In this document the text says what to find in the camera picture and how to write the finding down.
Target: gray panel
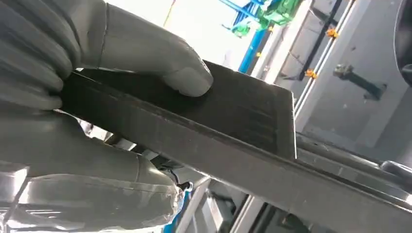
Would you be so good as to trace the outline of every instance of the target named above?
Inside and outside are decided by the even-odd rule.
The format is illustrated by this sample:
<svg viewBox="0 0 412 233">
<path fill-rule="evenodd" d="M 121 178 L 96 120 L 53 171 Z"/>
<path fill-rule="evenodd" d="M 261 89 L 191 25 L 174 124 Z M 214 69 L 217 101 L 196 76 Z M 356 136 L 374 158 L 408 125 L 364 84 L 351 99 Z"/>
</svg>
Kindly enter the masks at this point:
<svg viewBox="0 0 412 233">
<path fill-rule="evenodd" d="M 352 64 L 362 77 L 387 83 L 382 100 L 364 101 L 363 89 L 326 74 L 331 78 L 310 117 L 311 125 L 353 142 L 375 144 L 407 88 L 395 65 L 393 49 L 392 32 L 399 3 L 400 0 L 371 1 L 340 58 L 340 63 Z"/>
</svg>

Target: metal bar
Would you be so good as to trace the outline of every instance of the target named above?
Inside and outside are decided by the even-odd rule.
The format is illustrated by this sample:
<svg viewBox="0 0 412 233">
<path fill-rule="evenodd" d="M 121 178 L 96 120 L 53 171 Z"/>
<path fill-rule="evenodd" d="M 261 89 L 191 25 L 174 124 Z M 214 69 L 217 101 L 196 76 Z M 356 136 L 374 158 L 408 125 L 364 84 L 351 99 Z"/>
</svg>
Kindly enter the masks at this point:
<svg viewBox="0 0 412 233">
<path fill-rule="evenodd" d="M 378 198 L 367 189 L 188 121 L 102 83 L 72 76 L 65 83 L 62 99 L 66 112 L 111 132 L 121 131 L 130 141 L 335 231 L 402 233 L 412 228 L 406 203 L 400 207 L 401 203 Z"/>
<path fill-rule="evenodd" d="M 274 24 L 271 23 L 269 25 L 269 28 L 273 29 L 273 26 L 274 26 Z M 264 35 L 260 39 L 260 43 L 257 45 L 254 56 L 252 57 L 252 59 L 250 61 L 250 64 L 248 66 L 248 69 L 246 70 L 245 74 L 247 74 L 247 75 L 252 74 L 253 69 L 255 68 L 256 63 L 258 62 L 259 58 L 261 57 L 261 53 L 262 53 L 263 49 L 265 48 L 266 43 L 268 42 L 269 37 L 271 36 L 271 34 L 272 34 L 272 30 L 265 30 L 264 31 Z"/>
<path fill-rule="evenodd" d="M 262 200 L 249 195 L 230 229 L 230 233 L 249 233 L 263 204 Z"/>
<path fill-rule="evenodd" d="M 208 179 L 206 182 L 204 182 L 198 188 L 196 188 L 196 190 L 193 193 L 193 197 L 190 199 L 188 207 L 186 208 L 182 217 L 180 218 L 179 225 L 176 228 L 176 233 L 186 232 L 192 220 L 192 217 L 194 216 L 194 213 L 197 210 L 197 207 L 199 206 L 200 201 L 202 200 L 203 195 L 205 194 L 207 188 L 209 187 L 209 184 L 210 184 L 210 179 Z"/>
<path fill-rule="evenodd" d="M 321 32 L 318 36 L 318 38 L 316 39 L 315 45 L 313 45 L 312 50 L 309 53 L 308 59 L 306 60 L 306 62 L 303 64 L 302 70 L 300 71 L 299 74 L 299 80 L 302 81 L 303 78 L 305 77 L 305 72 L 307 69 L 309 69 L 310 64 L 312 63 L 313 58 L 315 57 L 316 53 L 318 52 L 318 49 L 322 43 L 323 38 L 325 37 L 325 33 L 326 31 L 329 29 L 329 26 L 331 25 L 331 23 L 334 20 L 334 17 L 339 9 L 339 7 L 341 6 L 342 0 L 336 0 L 335 4 L 332 7 L 332 11 L 330 12 L 330 16 L 327 19 L 327 21 L 324 23 Z"/>
</svg>

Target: blue pipe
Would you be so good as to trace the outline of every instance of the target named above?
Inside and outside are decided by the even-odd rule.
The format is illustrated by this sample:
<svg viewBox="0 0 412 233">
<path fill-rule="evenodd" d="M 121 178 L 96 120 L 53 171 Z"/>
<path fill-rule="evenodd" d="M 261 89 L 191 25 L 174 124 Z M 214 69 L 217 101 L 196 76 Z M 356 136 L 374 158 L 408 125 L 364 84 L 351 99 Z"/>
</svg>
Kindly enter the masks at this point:
<svg viewBox="0 0 412 233">
<path fill-rule="evenodd" d="M 258 4 L 258 5 L 263 5 L 264 1 L 260 1 L 260 0 L 250 0 L 251 2 L 253 2 L 254 4 Z"/>
<path fill-rule="evenodd" d="M 238 11 L 238 12 L 242 12 L 243 14 L 252 17 L 252 18 L 256 18 L 256 16 L 250 12 L 248 12 L 247 10 L 243 9 L 242 7 L 234 4 L 233 2 L 229 1 L 229 0 L 220 0 L 221 2 L 223 2 L 224 4 L 226 4 L 227 6 L 229 6 L 230 8 Z"/>
<path fill-rule="evenodd" d="M 256 56 L 256 51 L 258 50 L 259 44 L 262 41 L 262 38 L 265 36 L 266 30 L 260 30 L 255 33 L 250 42 L 249 48 L 246 51 L 245 56 L 243 57 L 242 63 L 238 69 L 241 73 L 246 73 L 247 69 L 250 66 L 250 63 L 253 61 L 253 58 Z"/>
</svg>

